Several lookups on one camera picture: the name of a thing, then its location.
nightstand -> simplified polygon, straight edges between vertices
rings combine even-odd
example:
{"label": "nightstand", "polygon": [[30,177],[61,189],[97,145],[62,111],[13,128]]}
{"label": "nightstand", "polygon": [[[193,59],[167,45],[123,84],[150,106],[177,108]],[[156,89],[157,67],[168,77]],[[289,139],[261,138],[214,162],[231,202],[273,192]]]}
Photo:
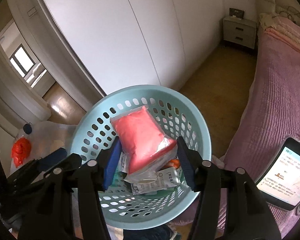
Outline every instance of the nightstand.
{"label": "nightstand", "polygon": [[257,23],[247,19],[227,16],[223,19],[223,38],[254,49]]}

black bottle cap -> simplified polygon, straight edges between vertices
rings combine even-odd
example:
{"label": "black bottle cap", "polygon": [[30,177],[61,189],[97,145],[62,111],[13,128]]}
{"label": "black bottle cap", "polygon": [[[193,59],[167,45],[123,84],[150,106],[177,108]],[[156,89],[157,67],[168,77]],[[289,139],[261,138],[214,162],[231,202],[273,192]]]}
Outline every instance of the black bottle cap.
{"label": "black bottle cap", "polygon": [[29,125],[28,123],[26,123],[26,124],[23,126],[23,131],[24,131],[26,134],[32,133],[31,125]]}

tablet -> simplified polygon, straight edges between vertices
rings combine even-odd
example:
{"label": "tablet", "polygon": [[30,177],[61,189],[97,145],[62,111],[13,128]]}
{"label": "tablet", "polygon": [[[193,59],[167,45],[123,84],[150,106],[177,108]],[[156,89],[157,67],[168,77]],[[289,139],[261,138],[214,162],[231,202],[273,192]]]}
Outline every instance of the tablet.
{"label": "tablet", "polygon": [[300,204],[300,142],[287,138],[256,185],[267,202],[285,210]]}

light blue plastic basket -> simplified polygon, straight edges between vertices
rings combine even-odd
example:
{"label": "light blue plastic basket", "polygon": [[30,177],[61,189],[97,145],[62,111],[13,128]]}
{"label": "light blue plastic basket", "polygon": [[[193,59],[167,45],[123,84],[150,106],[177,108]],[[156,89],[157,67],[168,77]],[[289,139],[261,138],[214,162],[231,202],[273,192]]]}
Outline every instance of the light blue plastic basket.
{"label": "light blue plastic basket", "polygon": [[[80,154],[83,163],[95,159],[101,149],[107,149],[116,133],[110,117],[149,105],[149,110],[167,135],[182,136],[189,148],[197,150],[203,159],[211,160],[211,141],[207,124],[197,107],[185,96],[169,88],[139,85],[116,91],[98,103],[83,117],[74,132],[68,152]],[[169,222],[181,214],[197,197],[186,186],[160,190],[156,195],[135,195],[116,172],[113,184],[103,193],[100,203],[106,223],[113,227],[138,230]]]}

orange item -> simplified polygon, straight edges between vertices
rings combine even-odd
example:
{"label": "orange item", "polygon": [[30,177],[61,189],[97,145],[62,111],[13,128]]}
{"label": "orange item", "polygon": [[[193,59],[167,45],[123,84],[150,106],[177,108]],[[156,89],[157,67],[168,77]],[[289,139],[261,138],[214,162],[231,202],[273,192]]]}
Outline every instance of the orange item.
{"label": "orange item", "polygon": [[22,137],[16,141],[11,150],[11,158],[13,158],[16,168],[23,164],[23,160],[29,157],[31,152],[31,143],[28,139]]}
{"label": "orange item", "polygon": [[175,167],[176,169],[180,167],[180,161],[178,159],[173,159],[168,161],[166,165],[163,166],[163,169],[167,169],[170,167]]}
{"label": "orange item", "polygon": [[164,134],[145,106],[111,124],[119,135],[123,150],[130,156],[128,174],[151,164],[177,143]]}

